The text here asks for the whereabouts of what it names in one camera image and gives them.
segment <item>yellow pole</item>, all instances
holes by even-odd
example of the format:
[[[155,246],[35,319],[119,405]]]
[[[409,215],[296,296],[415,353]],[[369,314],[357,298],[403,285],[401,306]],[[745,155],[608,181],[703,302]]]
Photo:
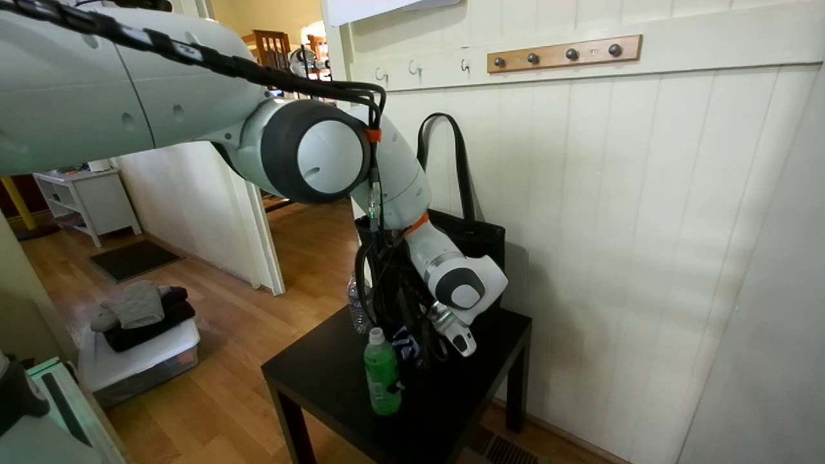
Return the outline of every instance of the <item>yellow pole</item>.
[[[26,203],[23,201],[23,197],[20,196],[20,192],[17,190],[17,186],[14,185],[12,178],[2,178],[0,180],[2,180],[2,184],[6,188],[6,192],[8,192],[8,196],[12,198],[12,202],[14,203],[14,207],[17,208],[17,212],[20,213],[20,217],[23,219],[23,224],[26,225],[28,230],[36,229],[37,224],[35,224],[35,218],[31,217],[29,208],[26,207]]]

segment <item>floor vent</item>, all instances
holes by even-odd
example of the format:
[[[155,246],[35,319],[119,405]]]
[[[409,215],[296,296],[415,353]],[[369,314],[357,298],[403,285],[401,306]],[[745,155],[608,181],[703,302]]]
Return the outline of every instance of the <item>floor vent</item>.
[[[485,464],[547,464],[548,462],[546,457],[538,457],[481,426],[470,438],[466,452],[478,462]]]

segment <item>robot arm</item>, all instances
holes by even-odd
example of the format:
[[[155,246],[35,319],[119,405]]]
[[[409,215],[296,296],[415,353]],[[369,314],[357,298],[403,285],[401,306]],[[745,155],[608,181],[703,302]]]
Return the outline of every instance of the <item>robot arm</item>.
[[[383,203],[384,229],[405,231],[418,274],[463,325],[503,292],[507,278],[490,257],[466,258],[429,223],[427,177],[386,118],[370,166],[364,106],[343,111],[315,100],[267,99],[260,85],[3,11],[9,2],[0,0],[0,61],[16,65],[0,69],[0,176],[208,140],[236,173],[269,192],[305,203],[351,195],[365,211]],[[213,21],[97,10],[138,42],[153,43],[143,29],[151,26],[184,44],[252,57]],[[176,42],[172,48],[201,53]],[[370,168],[377,169],[382,201],[367,180]]]

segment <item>green bottle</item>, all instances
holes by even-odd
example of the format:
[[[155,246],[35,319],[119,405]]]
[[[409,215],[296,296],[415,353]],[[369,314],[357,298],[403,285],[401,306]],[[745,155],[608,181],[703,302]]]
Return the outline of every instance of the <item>green bottle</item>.
[[[389,393],[387,387],[398,380],[398,359],[395,349],[384,338],[384,331],[377,327],[370,330],[370,344],[364,350],[364,364],[373,411],[379,415],[395,414],[401,407],[401,391]]]

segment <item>bag handle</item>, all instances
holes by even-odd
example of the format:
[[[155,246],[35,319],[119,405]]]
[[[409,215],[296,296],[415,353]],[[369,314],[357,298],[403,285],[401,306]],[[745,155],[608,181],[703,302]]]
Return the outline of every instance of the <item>bag handle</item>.
[[[461,129],[455,118],[447,113],[435,112],[424,118],[421,127],[418,128],[418,151],[416,157],[421,167],[426,172],[427,157],[429,151],[427,143],[424,141],[424,129],[427,122],[439,117],[445,117],[450,125],[453,127],[453,136],[455,137],[455,171],[459,177],[459,196],[461,198],[461,213],[466,220],[475,220],[475,209],[473,208],[473,196],[470,193],[469,186],[469,162],[467,161],[467,145],[464,144],[464,136],[461,134]]]

